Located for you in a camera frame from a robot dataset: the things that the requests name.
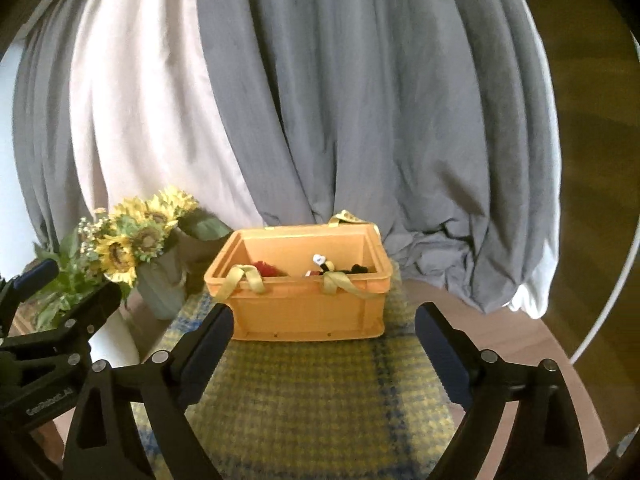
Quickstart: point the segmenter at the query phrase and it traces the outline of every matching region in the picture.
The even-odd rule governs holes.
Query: plaid tablecloth
[[[158,349],[171,349],[211,307],[207,293],[193,296]],[[229,343],[201,402],[186,412],[222,476],[425,478],[454,425],[413,320],[396,273],[380,338]],[[134,414],[157,478],[170,479],[143,407]]]

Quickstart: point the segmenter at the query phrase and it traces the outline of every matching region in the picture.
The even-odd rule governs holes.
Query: white cord
[[[584,341],[580,343],[580,346],[578,346],[578,349],[574,352],[574,355],[571,356],[571,364],[575,364],[582,353],[587,349],[587,346],[589,346],[591,341],[593,341],[593,338],[596,336],[598,330],[600,330],[600,327],[602,327],[603,323],[607,319],[607,316],[611,312],[611,309],[616,304],[616,300],[618,299],[622,288],[625,286],[626,279],[631,272],[631,268],[634,266],[634,260],[636,259],[636,255],[638,254],[638,247],[640,247],[640,216],[638,217],[636,234],[634,235],[634,239],[631,242],[631,247],[629,247],[629,253],[626,256],[625,264],[622,266],[622,272],[620,272],[620,275],[618,276],[616,285],[613,287],[611,295],[609,296],[607,303],[602,309],[602,312],[598,316],[598,319],[591,327],[591,330],[589,330],[587,337],[584,338]]]

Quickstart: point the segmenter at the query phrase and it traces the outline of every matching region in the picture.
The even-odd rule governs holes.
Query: orange plastic bin
[[[323,254],[335,269],[359,264],[368,274],[350,274],[358,296],[338,288],[324,291],[325,276],[314,254]],[[373,224],[281,226],[234,232],[213,261],[205,282],[213,297],[234,265],[263,260],[288,276],[263,278],[264,292],[252,291],[242,279],[223,300],[234,313],[234,339],[252,341],[326,341],[377,337],[385,331],[383,310],[392,266]]]

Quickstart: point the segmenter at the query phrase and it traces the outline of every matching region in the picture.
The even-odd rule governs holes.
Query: white pot
[[[133,342],[122,313],[116,310],[91,339],[91,360],[107,360],[112,368],[140,363],[138,348]]]

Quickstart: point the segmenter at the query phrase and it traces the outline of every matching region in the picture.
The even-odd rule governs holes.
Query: silver screw
[[[542,359],[542,365],[545,367],[545,370],[549,372],[555,372],[558,370],[558,363],[556,363],[553,359]]]
[[[498,360],[498,354],[493,350],[482,350],[480,352],[480,358],[485,363],[495,363]]]
[[[169,352],[166,350],[158,350],[151,356],[151,360],[157,365],[164,363],[169,358]]]
[[[76,366],[80,362],[80,354],[71,354],[66,362],[71,366]]]
[[[107,367],[107,364],[108,364],[107,361],[105,361],[104,359],[100,359],[99,361],[96,361],[91,366],[91,370],[93,370],[96,373],[100,373]]]

